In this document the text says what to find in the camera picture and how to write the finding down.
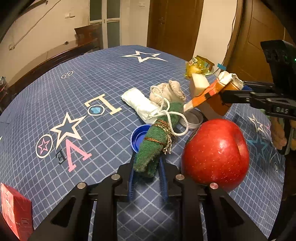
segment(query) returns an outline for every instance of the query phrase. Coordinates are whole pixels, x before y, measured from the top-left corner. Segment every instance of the white tissue packet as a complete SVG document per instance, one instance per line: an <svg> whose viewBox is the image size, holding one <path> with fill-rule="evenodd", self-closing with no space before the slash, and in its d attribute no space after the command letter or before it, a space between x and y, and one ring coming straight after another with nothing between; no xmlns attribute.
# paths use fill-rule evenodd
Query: white tissue packet
<svg viewBox="0 0 296 241"><path fill-rule="evenodd" d="M144 94L137 88L131 88L123 93L122 100L126 102L130 107L134 108L138 116L146 124L154 124L157 117L151 118L151 115L158 113L159 106L146 98Z"/></svg>

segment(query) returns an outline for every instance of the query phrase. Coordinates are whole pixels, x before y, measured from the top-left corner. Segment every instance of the human hand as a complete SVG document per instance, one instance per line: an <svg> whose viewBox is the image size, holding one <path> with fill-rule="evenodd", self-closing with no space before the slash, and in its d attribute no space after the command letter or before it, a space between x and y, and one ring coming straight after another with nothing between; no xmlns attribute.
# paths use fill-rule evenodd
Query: human hand
<svg viewBox="0 0 296 241"><path fill-rule="evenodd" d="M287 139L285 138L284 129L279 123L279 119L277 117L271 116L270 121L271 121L270 131L271 131L272 142L278 150L281 150L282 147L287 144ZM290 120L290 125L292 128L296 128L296 121ZM291 150L296 150L296 139L292 139L290 148Z"/></svg>

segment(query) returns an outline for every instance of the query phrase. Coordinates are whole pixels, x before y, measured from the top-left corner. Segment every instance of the red apple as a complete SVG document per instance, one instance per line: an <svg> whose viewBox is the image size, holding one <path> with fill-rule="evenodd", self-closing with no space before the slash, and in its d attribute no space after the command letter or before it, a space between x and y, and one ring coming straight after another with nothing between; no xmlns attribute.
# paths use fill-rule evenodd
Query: red apple
<svg viewBox="0 0 296 241"><path fill-rule="evenodd" d="M229 192L244 179L249 168L249 151L239 127L232 121L214 119L203 123L189 137L181 171L196 182L215 182Z"/></svg>

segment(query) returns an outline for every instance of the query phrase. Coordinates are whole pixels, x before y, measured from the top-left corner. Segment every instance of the red box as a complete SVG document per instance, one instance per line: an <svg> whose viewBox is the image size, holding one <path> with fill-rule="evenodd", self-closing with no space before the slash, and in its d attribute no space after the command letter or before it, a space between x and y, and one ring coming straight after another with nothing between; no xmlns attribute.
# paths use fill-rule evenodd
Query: red box
<svg viewBox="0 0 296 241"><path fill-rule="evenodd" d="M1 183L2 214L20 239L27 241L33 233L32 202L10 186Z"/></svg>

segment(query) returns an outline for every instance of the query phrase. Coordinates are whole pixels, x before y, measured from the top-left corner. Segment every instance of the white circle outline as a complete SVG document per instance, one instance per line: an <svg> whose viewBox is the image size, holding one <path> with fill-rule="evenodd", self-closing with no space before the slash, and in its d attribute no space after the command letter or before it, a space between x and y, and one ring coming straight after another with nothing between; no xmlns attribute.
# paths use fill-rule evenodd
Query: white circle outline
<svg viewBox="0 0 296 241"><path fill-rule="evenodd" d="M276 162L274 162L274 170L279 172L279 165Z"/></svg>
<svg viewBox="0 0 296 241"><path fill-rule="evenodd" d="M41 138L43 138L43 137L45 137L45 136L48 136L48 137L51 139L51 141L52 141L52 145L53 145L53 143L54 143L53 140L52 140L52 136L51 136L50 134L45 134L45 135L43 135L42 137L40 137L40 139L37 141L37 143L36 143L36 147L35 147L36 155L37 155L39 158L45 158L45 157L47 157L47 156L49 155L50 151L52 150L52 145L51 145L51 146L50 146L50 149L49 149L49 151L48 151L48 153L45 154L45 156L40 156L40 155L37 153L37 145L38 145L39 141L41 140Z"/></svg>
<svg viewBox="0 0 296 241"><path fill-rule="evenodd" d="M67 73L63 74L63 75L61 76L61 78L62 78L62 79L68 78L68 77L70 77L73 73L74 73L74 71L68 71Z"/></svg>
<svg viewBox="0 0 296 241"><path fill-rule="evenodd" d="M92 108L92 107L94 107L94 106L100 106L100 107L102 107L102 108L103 108L102 113L101 113L101 114L91 114L91 113L89 112L89 110L90 110L90 108ZM100 105L100 104L91 105L91 106L87 109L87 113L88 113L89 115L92 115L92 116L102 115L104 112L105 112L105 107L102 106L102 105Z"/></svg>

